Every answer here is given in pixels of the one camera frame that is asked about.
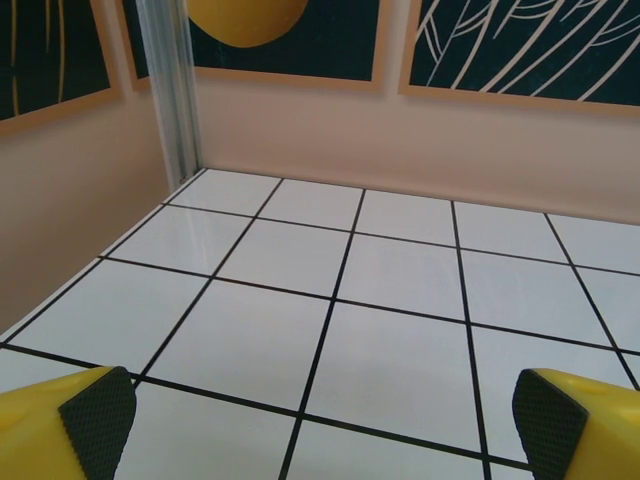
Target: wooden frame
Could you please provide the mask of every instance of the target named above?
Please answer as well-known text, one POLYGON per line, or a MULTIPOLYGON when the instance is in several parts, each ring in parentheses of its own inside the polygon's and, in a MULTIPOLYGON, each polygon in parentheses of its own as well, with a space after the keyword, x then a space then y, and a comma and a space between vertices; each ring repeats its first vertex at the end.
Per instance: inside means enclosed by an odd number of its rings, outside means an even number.
POLYGON ((45 123, 60 120, 122 98, 122 90, 118 79, 118 70, 116 68, 115 57, 109 40, 109 31, 103 6, 101 5, 102 2, 100 0, 90 0, 90 3, 91 10, 93 11, 93 18, 96 23, 96 31, 100 41, 102 57, 107 70, 107 77, 110 85, 109 88, 83 97, 51 105, 40 110, 2 120, 0 121, 0 136, 14 134, 45 123))
MULTIPOLYGON (((220 78, 225 80, 253 81, 268 84, 289 85, 292 87, 315 87, 356 90, 362 92, 381 92, 384 82, 384 63, 389 37, 389 18, 391 15, 391 2, 393 0, 379 0, 378 25, 376 29, 375 51, 373 56, 373 68, 371 81, 349 80, 341 78, 310 77, 305 75, 291 75, 286 73, 253 72, 247 70, 232 70, 227 68, 195 67, 198 77, 220 78)), ((122 30, 122 39, 125 44, 127 63, 131 84, 136 91, 150 88, 149 78, 138 78, 136 75, 131 39, 127 29, 124 14, 123 0, 116 0, 118 19, 122 30)))
POLYGON ((418 96, 439 100, 453 100, 458 102, 473 102, 480 104, 502 105, 509 107, 527 107, 550 109, 564 112, 618 115, 625 117, 640 117, 640 107, 633 105, 617 105, 610 103, 584 102, 577 100, 563 100, 545 97, 527 97, 505 93, 485 93, 468 90, 453 90, 448 88, 422 87, 411 85, 411 67, 415 47, 415 34, 420 20, 422 0, 411 0, 407 33, 405 36, 404 52, 402 56, 402 70, 398 93, 407 96, 418 96))

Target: wall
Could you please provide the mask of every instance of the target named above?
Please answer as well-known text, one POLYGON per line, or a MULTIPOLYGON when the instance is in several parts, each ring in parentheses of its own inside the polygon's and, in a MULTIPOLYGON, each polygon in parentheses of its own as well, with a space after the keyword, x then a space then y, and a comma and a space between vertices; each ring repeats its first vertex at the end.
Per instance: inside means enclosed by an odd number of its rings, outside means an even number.
POLYGON ((199 79, 209 166, 640 223, 640 122, 397 95, 199 79))
POLYGON ((152 98, 131 90, 115 3, 103 3, 125 98, 0 146, 0 332, 168 191, 152 98))

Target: dark green artwork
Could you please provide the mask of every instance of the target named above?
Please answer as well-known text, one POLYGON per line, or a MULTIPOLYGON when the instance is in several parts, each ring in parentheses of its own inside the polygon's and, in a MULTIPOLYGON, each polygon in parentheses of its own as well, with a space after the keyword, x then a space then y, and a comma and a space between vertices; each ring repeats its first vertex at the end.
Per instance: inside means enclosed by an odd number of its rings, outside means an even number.
POLYGON ((0 0, 0 119, 110 88, 91 0, 0 0))
POLYGON ((640 106, 640 1, 424 0, 410 84, 640 106))
MULTIPOLYGON (((295 25, 264 45, 237 48, 191 22, 198 67, 371 81, 379 0, 308 0, 295 25)), ((148 75, 135 0, 123 2, 138 78, 148 75)))

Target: white floor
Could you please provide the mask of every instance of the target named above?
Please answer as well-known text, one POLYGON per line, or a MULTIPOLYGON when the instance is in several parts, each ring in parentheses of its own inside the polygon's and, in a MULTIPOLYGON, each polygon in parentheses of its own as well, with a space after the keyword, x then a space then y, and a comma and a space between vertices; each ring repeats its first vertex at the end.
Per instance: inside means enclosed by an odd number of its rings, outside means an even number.
POLYGON ((118 479, 530 480, 522 369, 640 379, 638 245, 640 227, 208 170, 0 335, 0 391, 128 368, 118 479))

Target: yellow circle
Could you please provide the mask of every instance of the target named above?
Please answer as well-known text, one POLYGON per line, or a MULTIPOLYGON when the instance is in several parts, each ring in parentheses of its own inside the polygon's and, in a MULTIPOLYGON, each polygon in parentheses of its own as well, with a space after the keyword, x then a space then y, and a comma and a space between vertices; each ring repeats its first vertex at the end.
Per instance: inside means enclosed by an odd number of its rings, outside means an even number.
POLYGON ((272 42, 302 16, 307 0, 187 0, 189 18, 202 30, 232 47, 272 42))

